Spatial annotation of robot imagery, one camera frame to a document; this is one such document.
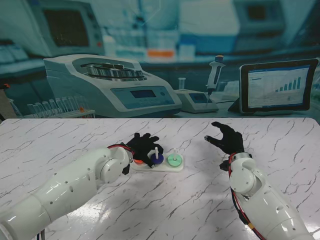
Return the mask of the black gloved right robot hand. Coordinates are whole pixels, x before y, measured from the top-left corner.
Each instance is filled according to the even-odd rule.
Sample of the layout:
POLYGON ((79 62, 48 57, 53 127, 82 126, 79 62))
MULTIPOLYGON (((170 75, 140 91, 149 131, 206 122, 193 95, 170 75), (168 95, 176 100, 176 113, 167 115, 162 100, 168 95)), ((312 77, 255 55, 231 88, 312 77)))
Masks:
POLYGON ((207 142, 221 149, 228 155, 245 152, 243 136, 240 132, 235 131, 232 127, 218 121, 213 122, 211 125, 220 129, 222 139, 216 139, 206 135, 204 139, 207 142))

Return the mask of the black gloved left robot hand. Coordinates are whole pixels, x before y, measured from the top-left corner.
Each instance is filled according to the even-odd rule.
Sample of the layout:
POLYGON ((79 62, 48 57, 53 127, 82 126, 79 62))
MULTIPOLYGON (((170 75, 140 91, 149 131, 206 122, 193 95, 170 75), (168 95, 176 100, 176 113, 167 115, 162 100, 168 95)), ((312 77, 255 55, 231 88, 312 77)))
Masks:
POLYGON ((154 163, 148 157, 149 152, 156 148, 160 154, 163 154, 164 152, 163 147, 156 143, 159 139, 160 138, 157 136, 151 136, 150 133, 145 133, 143 136, 140 136, 140 134, 136 132, 134 137, 126 145, 134 151, 134 160, 141 160, 152 168, 154 163))

